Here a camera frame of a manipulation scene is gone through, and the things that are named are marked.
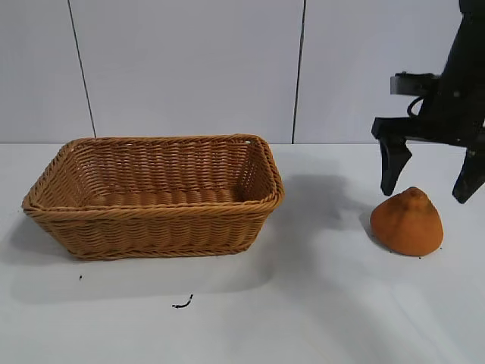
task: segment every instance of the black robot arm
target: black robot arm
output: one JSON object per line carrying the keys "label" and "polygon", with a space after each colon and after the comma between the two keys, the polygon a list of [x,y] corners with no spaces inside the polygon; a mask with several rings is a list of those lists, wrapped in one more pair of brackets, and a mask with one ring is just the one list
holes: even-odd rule
{"label": "black robot arm", "polygon": [[[417,96],[405,118],[376,118],[381,189],[392,194],[411,152],[407,140],[467,148],[453,196],[465,203],[485,182],[485,1],[461,0],[462,23],[441,76],[396,74],[391,93]],[[413,107],[422,101],[420,111]]]}

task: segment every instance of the black debris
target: black debris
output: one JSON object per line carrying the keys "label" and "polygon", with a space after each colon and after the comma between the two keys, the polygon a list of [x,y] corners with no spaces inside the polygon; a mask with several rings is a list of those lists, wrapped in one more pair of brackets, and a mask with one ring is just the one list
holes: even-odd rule
{"label": "black debris", "polygon": [[183,309],[183,308],[187,307],[192,302],[193,297],[194,297],[194,295],[191,294],[189,300],[187,301],[187,303],[185,305],[172,305],[172,307],[174,307],[175,309]]}

